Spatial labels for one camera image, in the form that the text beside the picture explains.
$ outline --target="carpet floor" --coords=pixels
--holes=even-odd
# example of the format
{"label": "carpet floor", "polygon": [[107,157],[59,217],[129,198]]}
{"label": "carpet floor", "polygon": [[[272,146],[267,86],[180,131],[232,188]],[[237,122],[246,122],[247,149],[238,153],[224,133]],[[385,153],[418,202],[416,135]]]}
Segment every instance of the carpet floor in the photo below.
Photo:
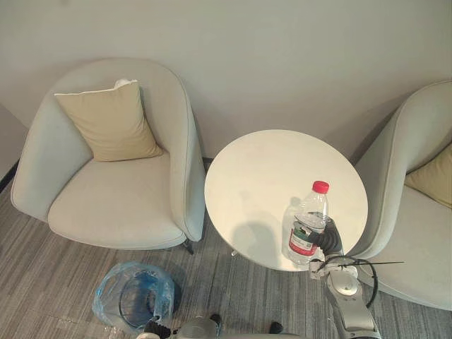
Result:
{"label": "carpet floor", "polygon": [[[312,339],[337,338],[321,283],[307,273],[264,268],[220,238],[208,216],[193,256],[182,247],[120,251],[79,244],[18,212],[0,194],[0,338],[129,339],[95,318],[95,288],[116,263],[140,261],[169,272],[182,287],[173,328],[194,316],[219,313],[224,333],[265,333],[271,321]],[[371,290],[364,287],[364,297]],[[452,312],[380,292],[371,308],[384,339],[452,339]]]}

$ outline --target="table top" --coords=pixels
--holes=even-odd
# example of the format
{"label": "table top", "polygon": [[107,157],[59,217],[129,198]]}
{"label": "table top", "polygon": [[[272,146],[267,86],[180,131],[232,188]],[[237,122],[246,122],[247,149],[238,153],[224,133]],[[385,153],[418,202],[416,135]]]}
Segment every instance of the table top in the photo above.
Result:
{"label": "table top", "polygon": [[366,191],[342,154],[307,134],[259,131],[223,148],[207,173],[207,211],[220,236],[245,258],[276,270],[307,270],[283,255],[282,220],[291,198],[303,199],[316,180],[330,184],[328,214],[347,253],[366,225]]}

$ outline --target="armchair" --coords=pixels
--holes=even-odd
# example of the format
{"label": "armchair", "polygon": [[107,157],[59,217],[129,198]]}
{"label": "armchair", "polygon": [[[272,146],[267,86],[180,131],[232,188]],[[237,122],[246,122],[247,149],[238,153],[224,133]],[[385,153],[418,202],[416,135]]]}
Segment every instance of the armchair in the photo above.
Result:
{"label": "armchair", "polygon": [[[160,157],[96,162],[54,93],[110,88],[137,79]],[[81,66],[45,95],[20,158],[14,206],[63,237],[115,249],[161,249],[198,241],[205,170],[190,102],[179,78],[144,59]]]}
{"label": "armchair", "polygon": [[[452,309],[452,210],[404,185],[452,141],[452,81],[411,95],[356,165],[369,199],[361,239],[350,252],[381,265],[380,289],[419,304]],[[371,284],[363,268],[361,279]]]}

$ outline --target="chair leg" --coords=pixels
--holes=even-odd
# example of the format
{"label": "chair leg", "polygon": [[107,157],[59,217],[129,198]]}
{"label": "chair leg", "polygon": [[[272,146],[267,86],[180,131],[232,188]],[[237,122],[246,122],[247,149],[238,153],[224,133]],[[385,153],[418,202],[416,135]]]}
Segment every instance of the chair leg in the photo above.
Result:
{"label": "chair leg", "polygon": [[185,241],[182,243],[182,245],[184,245],[185,249],[191,254],[193,255],[193,244],[191,243],[190,240],[185,239]]}

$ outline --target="blue plastic bag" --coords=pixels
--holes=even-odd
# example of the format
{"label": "blue plastic bag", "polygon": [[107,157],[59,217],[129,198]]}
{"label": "blue plastic bag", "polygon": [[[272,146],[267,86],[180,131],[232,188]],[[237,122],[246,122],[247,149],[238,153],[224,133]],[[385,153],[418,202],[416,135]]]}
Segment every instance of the blue plastic bag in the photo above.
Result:
{"label": "blue plastic bag", "polygon": [[161,268],[134,261],[113,266],[95,291],[93,312],[109,326],[138,334],[154,316],[171,328],[174,282]]}

